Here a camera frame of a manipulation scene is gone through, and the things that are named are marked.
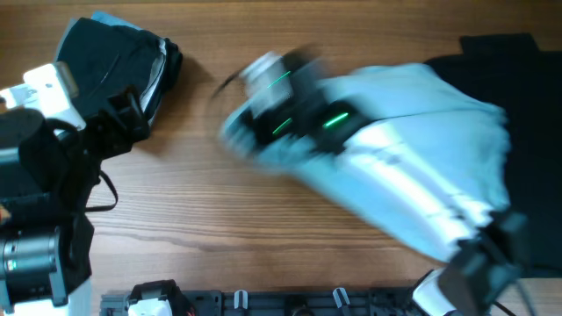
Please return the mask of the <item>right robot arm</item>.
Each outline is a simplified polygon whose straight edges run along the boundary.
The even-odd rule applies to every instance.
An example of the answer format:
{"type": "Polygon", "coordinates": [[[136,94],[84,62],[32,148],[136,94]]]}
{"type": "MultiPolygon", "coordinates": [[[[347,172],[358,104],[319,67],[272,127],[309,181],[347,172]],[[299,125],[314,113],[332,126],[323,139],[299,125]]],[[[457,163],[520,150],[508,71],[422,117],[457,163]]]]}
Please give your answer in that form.
{"type": "Polygon", "coordinates": [[[302,51],[241,73],[232,144],[442,263],[414,288],[429,315],[483,315],[527,264],[525,218],[502,181],[503,113],[428,66],[369,66],[327,78],[302,51]]]}

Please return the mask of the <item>light blue t-shirt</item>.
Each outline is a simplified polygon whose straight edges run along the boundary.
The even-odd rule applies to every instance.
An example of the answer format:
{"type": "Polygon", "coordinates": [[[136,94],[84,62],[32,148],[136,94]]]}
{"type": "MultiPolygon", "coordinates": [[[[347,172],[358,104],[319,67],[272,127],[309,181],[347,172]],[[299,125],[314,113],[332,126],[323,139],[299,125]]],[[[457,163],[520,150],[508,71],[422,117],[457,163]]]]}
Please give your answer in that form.
{"type": "Polygon", "coordinates": [[[320,86],[329,101],[347,101],[369,119],[340,154],[323,154],[309,136],[259,148],[241,122],[249,104],[227,118],[223,143],[441,262],[489,223],[490,212],[509,207],[502,108],[467,96],[420,63],[360,68],[320,86]]]}

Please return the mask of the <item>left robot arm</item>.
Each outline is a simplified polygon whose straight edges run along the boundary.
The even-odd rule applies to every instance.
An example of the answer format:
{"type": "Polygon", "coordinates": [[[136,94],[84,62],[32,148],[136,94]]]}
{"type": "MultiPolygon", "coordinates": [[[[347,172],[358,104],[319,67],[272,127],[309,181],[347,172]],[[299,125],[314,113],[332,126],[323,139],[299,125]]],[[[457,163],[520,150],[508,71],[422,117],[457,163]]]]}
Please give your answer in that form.
{"type": "Polygon", "coordinates": [[[69,311],[90,284],[90,212],[94,186],[109,180],[103,160],[145,140],[149,126],[129,85],[79,129],[34,109],[1,116],[1,308],[24,305],[69,311]]]}

